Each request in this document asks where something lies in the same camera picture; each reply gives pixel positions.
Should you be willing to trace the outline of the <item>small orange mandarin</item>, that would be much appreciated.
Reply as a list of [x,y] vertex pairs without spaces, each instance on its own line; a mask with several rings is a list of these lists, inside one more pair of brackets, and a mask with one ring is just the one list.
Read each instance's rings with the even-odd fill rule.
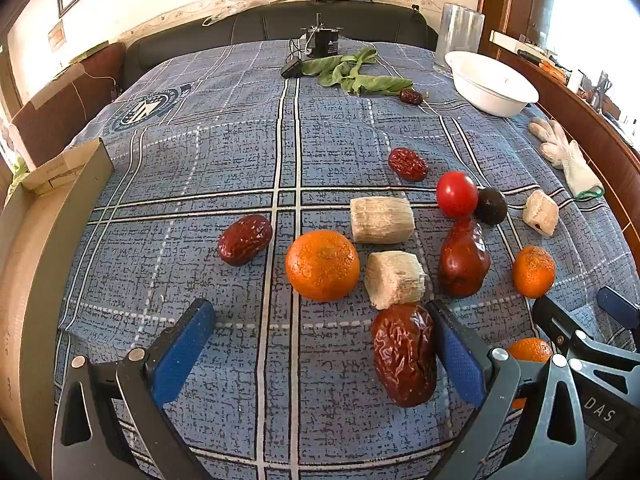
[[555,263],[544,248],[526,246],[516,256],[512,266],[515,289],[527,298],[544,296],[555,280]]

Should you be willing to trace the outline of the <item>glossy dark red fruit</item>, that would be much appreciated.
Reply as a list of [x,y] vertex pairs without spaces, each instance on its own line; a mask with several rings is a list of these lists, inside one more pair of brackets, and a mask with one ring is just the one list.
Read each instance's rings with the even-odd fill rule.
[[472,218],[458,220],[440,248],[439,286],[451,297],[475,295],[482,288],[490,264],[482,227]]

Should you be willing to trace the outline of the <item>dark plum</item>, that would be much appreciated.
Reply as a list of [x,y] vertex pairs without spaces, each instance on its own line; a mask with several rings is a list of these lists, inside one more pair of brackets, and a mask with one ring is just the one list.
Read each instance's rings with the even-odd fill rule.
[[474,217],[488,226],[498,226],[508,214],[508,205],[498,188],[483,188],[478,192]]

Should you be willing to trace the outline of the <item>large wrinkled red date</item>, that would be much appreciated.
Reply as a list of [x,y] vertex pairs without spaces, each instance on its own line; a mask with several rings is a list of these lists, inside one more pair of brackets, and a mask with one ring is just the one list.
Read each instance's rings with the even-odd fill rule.
[[394,304],[371,327],[374,366],[390,400],[414,408],[431,399],[437,382],[435,324],[424,307]]

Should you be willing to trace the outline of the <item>red tomato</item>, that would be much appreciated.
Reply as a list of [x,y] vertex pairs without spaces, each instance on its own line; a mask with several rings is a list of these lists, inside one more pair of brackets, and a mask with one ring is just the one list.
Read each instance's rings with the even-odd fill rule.
[[477,186],[464,172],[448,171],[437,182],[436,202],[448,218],[469,217],[478,203]]

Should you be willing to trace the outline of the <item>large orange mandarin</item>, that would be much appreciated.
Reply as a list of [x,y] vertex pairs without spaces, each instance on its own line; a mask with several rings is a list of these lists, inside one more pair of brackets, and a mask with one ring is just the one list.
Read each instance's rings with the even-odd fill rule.
[[285,257],[288,281],[300,296],[330,302],[357,286],[360,261],[355,246],[339,232],[317,230],[296,238]]

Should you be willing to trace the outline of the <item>white work glove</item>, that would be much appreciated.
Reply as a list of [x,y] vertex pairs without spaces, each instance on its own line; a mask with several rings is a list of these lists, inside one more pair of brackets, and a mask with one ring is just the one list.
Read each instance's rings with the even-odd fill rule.
[[556,120],[533,117],[528,131],[541,142],[539,151],[545,160],[563,171],[575,200],[589,200],[604,195],[604,186],[588,166],[579,144],[567,140],[563,127]]

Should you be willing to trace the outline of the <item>small red date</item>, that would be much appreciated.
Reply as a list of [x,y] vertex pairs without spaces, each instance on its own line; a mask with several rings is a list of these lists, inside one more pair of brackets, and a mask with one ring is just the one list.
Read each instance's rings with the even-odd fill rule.
[[399,177],[410,182],[420,182],[427,175],[426,161],[408,148],[394,148],[390,151],[387,162],[390,169],[394,170]]

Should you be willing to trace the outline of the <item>blue plaid tablecloth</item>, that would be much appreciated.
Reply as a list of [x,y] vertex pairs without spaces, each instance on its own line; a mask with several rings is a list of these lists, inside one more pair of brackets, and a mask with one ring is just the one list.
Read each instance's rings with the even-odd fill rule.
[[[113,361],[147,346],[202,297],[212,338],[167,413],[218,479],[417,479],[460,432],[472,408],[440,378],[431,401],[400,408],[378,382],[363,287],[320,304],[299,296],[285,255],[300,234],[350,234],[350,200],[405,198],[416,228],[405,242],[440,293],[440,246],[451,222],[436,183],[459,170],[506,196],[508,218],[484,237],[491,266],[480,291],[454,299],[458,319],[490,346],[534,336],[532,305],[512,282],[526,246],[552,255],[551,298],[597,340],[631,348],[631,334],[597,304],[612,287],[639,297],[634,257],[605,200],[574,200],[527,129],[535,107],[502,119],[465,102],[431,53],[376,45],[371,75],[412,80],[427,100],[352,96],[280,74],[286,40],[236,44],[161,62],[81,130],[101,139],[114,171],[74,255],[58,319],[53,383],[70,360]],[[388,166],[394,148],[427,163],[420,182]],[[546,237],[523,221],[535,190],[559,206]],[[269,245],[244,266],[218,254],[235,221],[261,214]]]

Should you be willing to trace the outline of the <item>far dark red date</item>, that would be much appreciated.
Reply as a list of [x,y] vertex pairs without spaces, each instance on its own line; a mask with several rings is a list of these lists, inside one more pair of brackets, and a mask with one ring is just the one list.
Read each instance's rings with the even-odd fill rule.
[[401,102],[419,106],[424,101],[424,96],[421,92],[414,90],[413,88],[403,88],[398,93]]

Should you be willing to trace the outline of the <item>clear glass jar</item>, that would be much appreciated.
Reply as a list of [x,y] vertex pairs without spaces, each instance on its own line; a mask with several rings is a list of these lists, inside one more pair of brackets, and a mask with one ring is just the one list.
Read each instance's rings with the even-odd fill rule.
[[445,3],[442,7],[435,63],[446,67],[445,55],[451,51],[478,52],[485,15],[466,6]]

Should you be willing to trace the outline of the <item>wooden sideboard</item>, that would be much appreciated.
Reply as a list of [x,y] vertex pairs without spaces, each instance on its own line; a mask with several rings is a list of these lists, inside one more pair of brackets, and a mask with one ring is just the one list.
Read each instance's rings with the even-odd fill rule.
[[525,58],[489,41],[495,30],[518,38],[534,36],[542,0],[478,0],[485,15],[480,52],[526,76],[539,92],[540,108],[557,119],[578,141],[588,165],[605,188],[605,199],[622,228],[635,259],[639,258],[639,159],[614,127],[575,93]]

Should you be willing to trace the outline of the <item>green leafy vegetable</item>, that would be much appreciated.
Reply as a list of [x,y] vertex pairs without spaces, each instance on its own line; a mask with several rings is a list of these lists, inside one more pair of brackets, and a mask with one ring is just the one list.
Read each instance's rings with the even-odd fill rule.
[[340,86],[343,91],[360,96],[377,93],[398,96],[402,90],[411,90],[410,79],[394,76],[372,76],[360,73],[363,65],[378,62],[378,50],[367,47],[356,54],[310,58],[302,63],[304,76],[316,77],[324,88]]

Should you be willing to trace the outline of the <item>black leather sofa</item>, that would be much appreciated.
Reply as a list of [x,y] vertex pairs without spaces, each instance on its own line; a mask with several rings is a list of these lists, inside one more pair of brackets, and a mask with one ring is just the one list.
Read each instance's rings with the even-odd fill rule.
[[316,22],[350,39],[387,41],[434,50],[438,33],[411,9],[372,1],[299,1],[266,4],[207,25],[195,20],[135,41],[126,51],[122,86],[131,87],[149,70],[174,58],[211,48],[300,36]]

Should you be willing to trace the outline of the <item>black device with antenna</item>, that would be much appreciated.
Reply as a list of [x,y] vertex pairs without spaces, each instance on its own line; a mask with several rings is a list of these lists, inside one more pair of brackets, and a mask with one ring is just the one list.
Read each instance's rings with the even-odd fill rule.
[[341,29],[326,26],[322,21],[322,14],[316,13],[314,24],[304,30],[299,38],[299,51],[307,58],[326,58],[337,55]]

